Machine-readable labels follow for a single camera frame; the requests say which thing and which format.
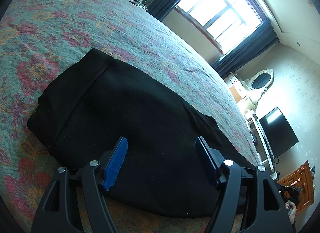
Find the electrical cable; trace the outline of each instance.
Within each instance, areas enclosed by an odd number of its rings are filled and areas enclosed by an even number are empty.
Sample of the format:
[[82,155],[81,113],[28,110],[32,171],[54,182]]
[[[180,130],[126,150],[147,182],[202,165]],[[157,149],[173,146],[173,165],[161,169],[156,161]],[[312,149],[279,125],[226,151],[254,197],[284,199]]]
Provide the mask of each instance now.
[[278,162],[276,163],[276,162],[273,161],[275,158],[272,158],[269,154],[263,153],[263,152],[259,152],[259,151],[257,151],[257,152],[269,156],[269,157],[272,159],[272,162],[273,162],[273,163],[275,163],[275,164],[278,164],[278,163],[279,163],[279,158],[278,158],[278,157],[276,157],[276,158],[278,159]]
[[143,10],[145,10],[146,12],[148,12],[147,6],[145,4],[143,4],[141,1],[139,1],[139,0],[133,0],[133,1],[137,3],[137,4],[134,4],[134,5],[136,5],[137,7],[140,7]]

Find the folded black fabric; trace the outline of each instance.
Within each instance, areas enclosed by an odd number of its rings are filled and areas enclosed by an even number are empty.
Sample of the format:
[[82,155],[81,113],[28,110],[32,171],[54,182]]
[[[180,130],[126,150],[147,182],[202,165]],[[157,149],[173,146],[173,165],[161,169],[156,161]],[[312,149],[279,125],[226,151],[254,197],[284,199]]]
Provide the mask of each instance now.
[[120,136],[128,153],[111,199],[176,218],[211,216],[218,192],[195,151],[202,135],[240,166],[253,168],[206,116],[134,66],[91,49],[38,99],[28,128],[69,169],[112,149]]

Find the oval mirror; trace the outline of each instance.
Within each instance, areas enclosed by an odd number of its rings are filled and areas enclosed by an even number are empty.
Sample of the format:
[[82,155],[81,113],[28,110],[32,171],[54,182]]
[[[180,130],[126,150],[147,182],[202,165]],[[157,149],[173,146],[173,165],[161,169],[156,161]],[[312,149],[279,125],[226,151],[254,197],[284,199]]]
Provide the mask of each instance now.
[[259,89],[266,86],[271,80],[271,75],[268,72],[261,73],[255,80],[252,82],[252,88]]

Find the floral bedspread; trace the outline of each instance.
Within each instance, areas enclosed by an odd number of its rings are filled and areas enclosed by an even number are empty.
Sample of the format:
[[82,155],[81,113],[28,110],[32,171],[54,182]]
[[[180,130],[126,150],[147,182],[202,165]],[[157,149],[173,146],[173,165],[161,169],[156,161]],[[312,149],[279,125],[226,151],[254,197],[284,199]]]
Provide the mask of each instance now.
[[[141,8],[129,0],[14,0],[0,22],[0,194],[26,232],[59,166],[27,129],[27,120],[48,84],[90,48],[136,66],[212,115],[237,151],[258,163],[223,80]],[[203,232],[208,223],[208,218],[165,218],[108,202],[120,233]],[[88,227],[83,202],[80,211]]]

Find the wooden dresser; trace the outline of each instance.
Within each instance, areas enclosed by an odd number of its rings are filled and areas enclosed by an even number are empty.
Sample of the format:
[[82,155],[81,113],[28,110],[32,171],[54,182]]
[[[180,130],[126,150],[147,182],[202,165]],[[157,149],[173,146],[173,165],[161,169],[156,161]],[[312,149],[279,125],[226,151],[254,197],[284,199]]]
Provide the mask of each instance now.
[[277,183],[280,183],[285,186],[290,186],[291,184],[295,183],[293,186],[295,186],[296,188],[299,188],[300,186],[302,187],[302,191],[300,194],[301,202],[297,207],[297,213],[313,204],[313,181],[308,161],[306,161],[302,166],[300,166],[300,168],[295,170],[293,173],[289,174],[281,180],[278,180]]

